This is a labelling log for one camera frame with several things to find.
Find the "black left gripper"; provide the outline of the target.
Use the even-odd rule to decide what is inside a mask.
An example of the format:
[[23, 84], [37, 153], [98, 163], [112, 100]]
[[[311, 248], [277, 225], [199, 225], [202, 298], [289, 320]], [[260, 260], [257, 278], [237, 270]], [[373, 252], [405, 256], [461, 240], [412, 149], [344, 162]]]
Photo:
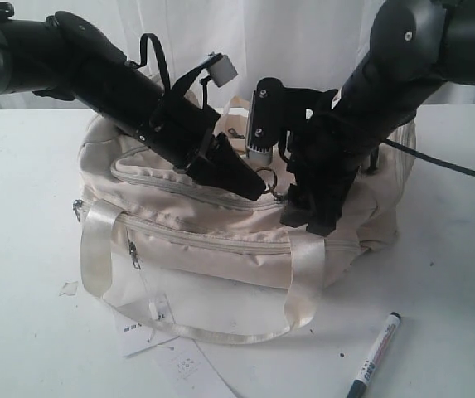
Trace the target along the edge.
[[[157, 108], [156, 99], [135, 99], [141, 114], [135, 139], [168, 160], [187, 170], [194, 182], [220, 188], [245, 199], [257, 201], [264, 192], [264, 181], [246, 165], [225, 134], [212, 138], [220, 114], [212, 107], [200, 109], [188, 99], [163, 114], [156, 126], [149, 124]], [[211, 159], [208, 151], [211, 146]]]

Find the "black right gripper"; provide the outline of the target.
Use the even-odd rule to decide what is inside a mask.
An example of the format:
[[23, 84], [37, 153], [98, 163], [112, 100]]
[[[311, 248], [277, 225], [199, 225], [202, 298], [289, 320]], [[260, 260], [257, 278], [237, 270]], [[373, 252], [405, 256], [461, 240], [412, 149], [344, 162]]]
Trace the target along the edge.
[[281, 223], [327, 237], [337, 228], [357, 173], [374, 172], [374, 148], [359, 148], [338, 120], [284, 123], [284, 161], [293, 175]]

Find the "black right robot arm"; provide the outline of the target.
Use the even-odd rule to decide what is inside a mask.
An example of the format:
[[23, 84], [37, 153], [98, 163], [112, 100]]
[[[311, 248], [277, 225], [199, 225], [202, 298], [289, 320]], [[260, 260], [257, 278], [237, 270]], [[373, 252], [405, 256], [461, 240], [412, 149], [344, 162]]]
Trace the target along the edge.
[[361, 164], [447, 83], [475, 86], [475, 0], [384, 2], [358, 66], [290, 136], [282, 224], [332, 233]]

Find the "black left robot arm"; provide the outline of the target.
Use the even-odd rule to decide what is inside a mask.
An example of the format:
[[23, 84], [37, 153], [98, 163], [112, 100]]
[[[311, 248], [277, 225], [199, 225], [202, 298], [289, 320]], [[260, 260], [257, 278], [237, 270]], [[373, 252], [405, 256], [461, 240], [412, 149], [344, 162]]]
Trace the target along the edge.
[[139, 50], [139, 60], [130, 60], [74, 13], [58, 11], [42, 22], [17, 20], [13, 5], [0, 2], [0, 95], [79, 100], [194, 182], [257, 200], [264, 181], [216, 131], [219, 114], [186, 97], [200, 75], [218, 86], [235, 78], [229, 57], [211, 53], [171, 81], [156, 35], [142, 35]]

